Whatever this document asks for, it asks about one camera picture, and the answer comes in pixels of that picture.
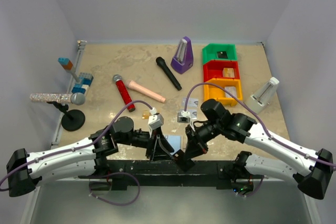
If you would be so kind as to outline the blue credit cards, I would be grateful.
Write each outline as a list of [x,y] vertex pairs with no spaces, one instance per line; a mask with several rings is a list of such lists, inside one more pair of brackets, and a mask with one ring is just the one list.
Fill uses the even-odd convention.
[[167,139],[168,143],[173,148],[173,151],[170,152],[171,154],[174,154],[178,150],[181,149],[181,144],[182,144],[182,137],[181,136],[178,136],[178,135],[167,135],[165,138]]

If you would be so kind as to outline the gold VIP card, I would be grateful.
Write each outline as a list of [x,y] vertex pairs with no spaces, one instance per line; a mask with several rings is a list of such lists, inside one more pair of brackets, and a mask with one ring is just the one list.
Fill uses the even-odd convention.
[[150,116],[150,112],[149,112],[149,110],[144,110],[144,111],[142,112],[142,119],[148,119],[149,116]]

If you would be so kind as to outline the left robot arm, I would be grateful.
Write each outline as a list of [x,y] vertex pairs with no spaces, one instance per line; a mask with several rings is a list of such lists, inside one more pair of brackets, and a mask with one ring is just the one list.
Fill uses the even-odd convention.
[[10,197],[19,197],[50,180],[93,174],[103,178],[109,171],[106,158],[118,152],[118,144],[143,148],[151,160],[170,158],[174,148],[163,135],[162,126],[163,120],[155,115],[149,118],[148,131],[135,130],[134,121],[123,116],[74,144],[33,153],[18,149],[6,165],[6,190]]

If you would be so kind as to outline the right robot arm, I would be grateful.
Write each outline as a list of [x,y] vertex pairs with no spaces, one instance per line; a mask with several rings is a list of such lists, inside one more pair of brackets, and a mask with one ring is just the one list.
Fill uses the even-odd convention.
[[256,147],[271,156],[267,159],[255,154],[236,158],[234,172],[240,178],[249,174],[286,180],[297,183],[298,189],[318,200],[327,192],[333,174],[333,155],[322,148],[319,151],[297,145],[283,137],[269,132],[264,125],[242,113],[230,113],[224,106],[210,99],[201,105],[206,121],[194,126],[191,114],[178,113],[177,121],[185,123],[187,145],[185,159],[193,159],[208,151],[207,142],[222,135],[231,141],[238,141]]

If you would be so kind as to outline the beige leather card holder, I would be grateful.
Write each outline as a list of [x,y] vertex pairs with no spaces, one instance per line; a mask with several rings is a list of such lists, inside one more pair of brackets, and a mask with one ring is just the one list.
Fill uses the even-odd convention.
[[167,142],[169,143],[170,147],[166,149],[170,151],[171,154],[175,154],[178,150],[182,150],[185,152],[186,150],[186,141],[185,136],[180,135],[165,135]]

